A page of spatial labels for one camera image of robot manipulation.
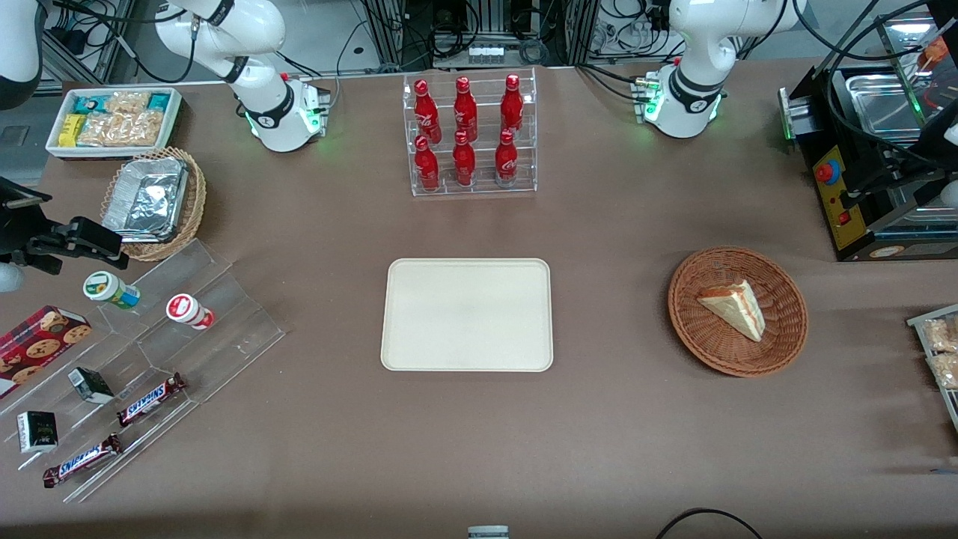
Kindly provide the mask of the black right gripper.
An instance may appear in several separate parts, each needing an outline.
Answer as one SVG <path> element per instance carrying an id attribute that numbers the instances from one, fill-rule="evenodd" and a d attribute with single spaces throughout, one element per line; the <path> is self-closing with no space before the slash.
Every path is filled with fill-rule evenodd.
<path id="1" fill-rule="evenodd" d="M 41 204 L 52 197 L 1 178 L 1 262 L 59 274 L 62 260 L 74 246 L 95 250 L 88 257 L 117 270 L 129 267 L 122 236 L 86 217 L 63 225 L 48 219 Z"/>

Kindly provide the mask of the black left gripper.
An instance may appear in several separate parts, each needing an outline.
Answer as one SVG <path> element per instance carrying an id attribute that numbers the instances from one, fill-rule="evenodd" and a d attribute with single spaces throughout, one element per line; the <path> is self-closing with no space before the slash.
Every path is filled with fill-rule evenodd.
<path id="1" fill-rule="evenodd" d="M 948 172 L 940 168 L 880 168 L 867 184 L 867 207 L 895 207 L 895 194 L 917 206 L 948 207 L 943 192 Z"/>

